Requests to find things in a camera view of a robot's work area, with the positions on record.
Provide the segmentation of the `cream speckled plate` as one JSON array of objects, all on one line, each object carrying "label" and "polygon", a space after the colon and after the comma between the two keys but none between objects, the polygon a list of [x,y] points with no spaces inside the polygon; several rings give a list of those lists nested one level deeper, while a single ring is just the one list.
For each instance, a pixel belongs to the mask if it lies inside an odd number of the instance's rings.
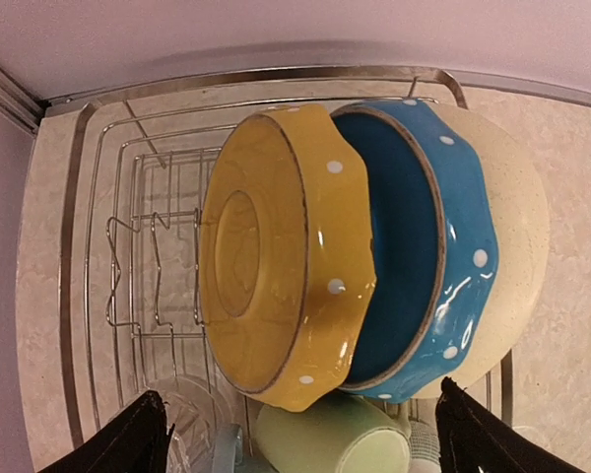
[{"label": "cream speckled plate", "polygon": [[426,105],[478,154],[499,246],[496,280],[470,353],[449,374],[466,388],[512,349],[532,316],[548,262],[550,215],[529,149],[475,112],[432,101]]}]

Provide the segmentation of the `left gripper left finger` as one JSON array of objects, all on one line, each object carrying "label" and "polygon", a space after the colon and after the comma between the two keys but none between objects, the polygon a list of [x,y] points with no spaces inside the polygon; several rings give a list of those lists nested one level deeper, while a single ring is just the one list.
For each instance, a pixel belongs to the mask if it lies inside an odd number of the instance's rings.
[{"label": "left gripper left finger", "polygon": [[46,472],[166,471],[173,427],[162,397],[147,390],[79,448],[45,467]]}]

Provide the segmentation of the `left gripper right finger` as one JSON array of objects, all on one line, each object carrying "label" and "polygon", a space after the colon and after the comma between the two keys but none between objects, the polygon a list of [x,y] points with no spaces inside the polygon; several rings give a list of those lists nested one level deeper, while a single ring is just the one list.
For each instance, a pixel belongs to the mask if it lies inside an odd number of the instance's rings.
[{"label": "left gripper right finger", "polygon": [[579,469],[515,433],[450,377],[435,408],[443,472],[574,473]]}]

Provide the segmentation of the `blue dotted plate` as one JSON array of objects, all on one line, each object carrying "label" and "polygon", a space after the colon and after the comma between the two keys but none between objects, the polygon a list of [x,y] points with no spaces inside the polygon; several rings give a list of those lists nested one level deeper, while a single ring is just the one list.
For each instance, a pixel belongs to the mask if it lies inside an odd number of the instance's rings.
[{"label": "blue dotted plate", "polygon": [[483,168],[426,101],[356,102],[332,119],[366,167],[377,278],[342,388],[402,403],[462,365],[492,291]]}]

